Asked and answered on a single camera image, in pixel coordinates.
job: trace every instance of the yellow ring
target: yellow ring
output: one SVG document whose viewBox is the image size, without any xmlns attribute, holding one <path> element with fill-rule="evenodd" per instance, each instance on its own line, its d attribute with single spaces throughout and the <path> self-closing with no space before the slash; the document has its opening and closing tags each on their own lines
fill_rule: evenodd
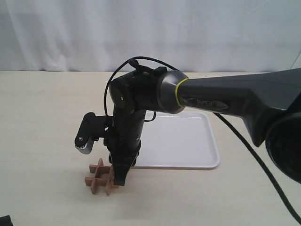
<svg viewBox="0 0 301 226">
<path fill-rule="evenodd" d="M 185 82 L 185 81 L 187 81 L 187 80 L 188 80 L 188 79 L 184 79 L 184 80 L 180 81 L 180 82 L 177 84 L 177 86 L 175 87 L 175 90 L 174 90 L 175 99 L 176 99 L 176 101 L 177 101 L 177 103 L 178 103 L 178 105 L 179 105 L 180 107 L 184 107 L 184 106 L 180 103 L 179 96 L 178 96 L 178 88 L 179 88 L 179 86 L 180 86 L 183 82 Z"/>
</svg>

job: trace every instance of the white backdrop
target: white backdrop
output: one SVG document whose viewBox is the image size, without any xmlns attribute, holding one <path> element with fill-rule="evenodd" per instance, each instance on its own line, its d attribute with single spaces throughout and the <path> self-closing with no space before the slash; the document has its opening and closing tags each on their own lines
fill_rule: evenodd
<svg viewBox="0 0 301 226">
<path fill-rule="evenodd" d="M 301 67 L 300 53 L 300 0 L 0 0 L 0 70 L 112 71 L 143 55 L 262 72 Z"/>
</svg>

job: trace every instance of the light wooden table surface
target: light wooden table surface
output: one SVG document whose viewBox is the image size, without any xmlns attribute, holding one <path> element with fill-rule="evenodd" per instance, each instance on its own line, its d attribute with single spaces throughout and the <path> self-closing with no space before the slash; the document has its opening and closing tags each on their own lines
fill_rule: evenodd
<svg viewBox="0 0 301 226">
<path fill-rule="evenodd" d="M 0 216 L 11 215 L 16 226 L 298 225 L 247 149 L 211 113 L 218 168 L 133 169 L 125 187 L 92 195 L 84 182 L 89 164 L 107 161 L 108 151 L 96 142 L 83 155 L 74 138 L 85 113 L 103 114 L 110 74 L 0 72 Z M 241 119 L 227 118 L 250 141 Z M 273 165 L 264 145 L 257 152 L 301 213 L 301 185 Z"/>
</svg>

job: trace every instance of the black arm segment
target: black arm segment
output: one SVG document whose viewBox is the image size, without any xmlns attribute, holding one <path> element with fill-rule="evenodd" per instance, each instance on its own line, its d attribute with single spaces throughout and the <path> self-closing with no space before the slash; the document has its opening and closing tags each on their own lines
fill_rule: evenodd
<svg viewBox="0 0 301 226">
<path fill-rule="evenodd" d="M 188 79 L 177 90 L 183 106 L 241 117 L 255 146 L 274 120 L 288 113 L 301 93 L 301 69 Z"/>
</svg>

